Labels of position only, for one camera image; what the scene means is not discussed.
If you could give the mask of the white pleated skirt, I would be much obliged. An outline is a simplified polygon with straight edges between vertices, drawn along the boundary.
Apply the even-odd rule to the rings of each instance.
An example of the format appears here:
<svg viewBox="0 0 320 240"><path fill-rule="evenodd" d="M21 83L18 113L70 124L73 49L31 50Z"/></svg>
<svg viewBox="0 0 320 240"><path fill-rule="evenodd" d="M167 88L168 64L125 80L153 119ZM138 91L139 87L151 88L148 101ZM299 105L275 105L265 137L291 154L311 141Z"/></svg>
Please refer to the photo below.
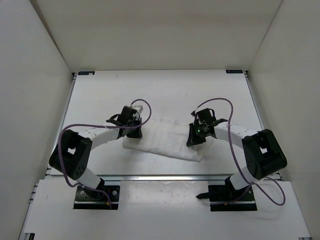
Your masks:
<svg viewBox="0 0 320 240"><path fill-rule="evenodd" d="M124 149L134 149L185 161L199 162L214 142L213 138L205 143L188 147L189 125L166 117L151 118L141 127L142 138L122 139Z"/></svg>

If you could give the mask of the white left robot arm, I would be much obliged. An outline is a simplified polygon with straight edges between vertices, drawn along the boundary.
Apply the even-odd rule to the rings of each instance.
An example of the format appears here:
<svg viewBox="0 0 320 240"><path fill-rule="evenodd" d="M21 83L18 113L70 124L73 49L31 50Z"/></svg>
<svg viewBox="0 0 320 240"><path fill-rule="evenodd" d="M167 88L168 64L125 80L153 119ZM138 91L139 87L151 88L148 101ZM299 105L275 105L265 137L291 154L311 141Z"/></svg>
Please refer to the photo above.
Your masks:
<svg viewBox="0 0 320 240"><path fill-rule="evenodd" d="M111 127L93 127L83 132L64 131L49 158L49 165L62 173L63 163L64 175L82 185L91 199L107 200L105 182L88 168L90 153L103 144L123 137L141 139L142 111L141 105L126 105L120 114L106 121L113 124Z"/></svg>

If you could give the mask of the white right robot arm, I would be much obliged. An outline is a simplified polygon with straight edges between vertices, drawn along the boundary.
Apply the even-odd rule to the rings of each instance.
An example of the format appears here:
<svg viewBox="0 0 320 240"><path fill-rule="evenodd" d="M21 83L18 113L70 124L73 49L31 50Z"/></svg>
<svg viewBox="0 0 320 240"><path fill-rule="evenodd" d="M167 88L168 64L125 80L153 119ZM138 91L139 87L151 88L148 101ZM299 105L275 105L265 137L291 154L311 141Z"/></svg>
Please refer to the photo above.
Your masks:
<svg viewBox="0 0 320 240"><path fill-rule="evenodd" d="M243 150L245 167L236 163L238 172L227 177L224 185L216 193L201 193L198 199L218 196L225 198L220 204L230 204L240 200L258 181L284 169L288 161L274 133L269 129L261 131L233 125L229 120L217 119L211 108L193 111L194 121L189 124L187 147L202 145L208 137L229 143L231 155L234 146Z"/></svg>

